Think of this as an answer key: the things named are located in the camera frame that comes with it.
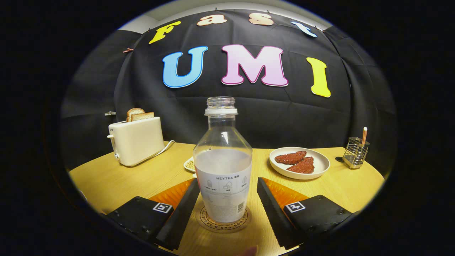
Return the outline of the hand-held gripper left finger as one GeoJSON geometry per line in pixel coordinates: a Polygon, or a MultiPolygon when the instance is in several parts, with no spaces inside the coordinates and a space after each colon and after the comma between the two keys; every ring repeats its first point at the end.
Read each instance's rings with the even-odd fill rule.
{"type": "Polygon", "coordinates": [[[149,199],[135,196],[106,218],[140,240],[176,250],[199,193],[198,181],[192,178],[149,199]]]}

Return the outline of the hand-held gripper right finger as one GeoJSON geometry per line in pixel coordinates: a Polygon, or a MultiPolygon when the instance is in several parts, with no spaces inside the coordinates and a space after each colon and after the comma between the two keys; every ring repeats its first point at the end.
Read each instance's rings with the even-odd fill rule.
{"type": "Polygon", "coordinates": [[[257,179],[257,193],[278,244],[285,249],[327,236],[356,216],[325,196],[308,197],[265,177],[257,179]]]}

